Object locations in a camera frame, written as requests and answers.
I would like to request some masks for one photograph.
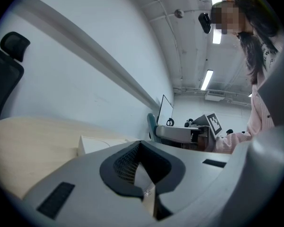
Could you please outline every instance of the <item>black office chair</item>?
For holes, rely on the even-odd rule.
[[[23,61],[23,55],[30,41],[16,32],[7,33],[1,40],[0,47],[0,115],[3,106],[23,76],[24,69],[14,59]]]

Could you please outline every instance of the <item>black slot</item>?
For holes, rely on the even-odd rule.
[[[209,160],[206,159],[204,162],[202,162],[204,164],[208,164],[208,165],[212,165],[212,166],[217,166],[217,167],[221,167],[224,168],[226,165],[226,162],[222,162],[222,161],[214,161],[214,160]]]
[[[51,219],[55,219],[74,187],[75,185],[70,183],[60,183],[37,208],[37,211]]]

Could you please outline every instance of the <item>pink cardigan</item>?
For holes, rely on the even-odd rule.
[[[284,31],[271,38],[271,41],[273,42],[277,50],[281,51],[282,47],[284,46]],[[258,88],[260,88],[260,86],[265,82],[266,78],[268,78],[269,74],[271,74],[273,70],[274,68],[272,67],[272,69],[268,73],[266,73],[266,75],[258,74],[258,83],[252,86],[251,114],[247,123],[246,132],[232,133],[225,138],[218,137],[216,139],[216,145],[213,152],[231,154],[239,143],[251,140],[253,136],[257,135],[261,131],[274,127],[274,123],[269,115],[269,111],[266,108],[259,93],[257,92]]]

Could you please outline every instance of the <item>woman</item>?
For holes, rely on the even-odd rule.
[[[284,44],[284,32],[262,0],[226,0],[213,5],[211,21],[222,34],[238,37],[252,84],[251,115],[245,133],[218,137],[214,152],[232,153],[240,142],[274,127],[258,88],[273,71]]]

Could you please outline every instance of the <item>white ceiling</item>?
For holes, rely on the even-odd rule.
[[[167,14],[187,11],[181,19],[168,16],[170,23],[161,4],[154,1],[135,0],[161,45],[175,93],[201,88],[206,71],[213,70],[208,89],[232,92],[227,94],[231,100],[250,103],[246,96],[251,85],[238,39],[222,35],[221,43],[213,44],[213,33],[205,34],[198,21],[200,13],[209,12],[211,0],[162,0]]]

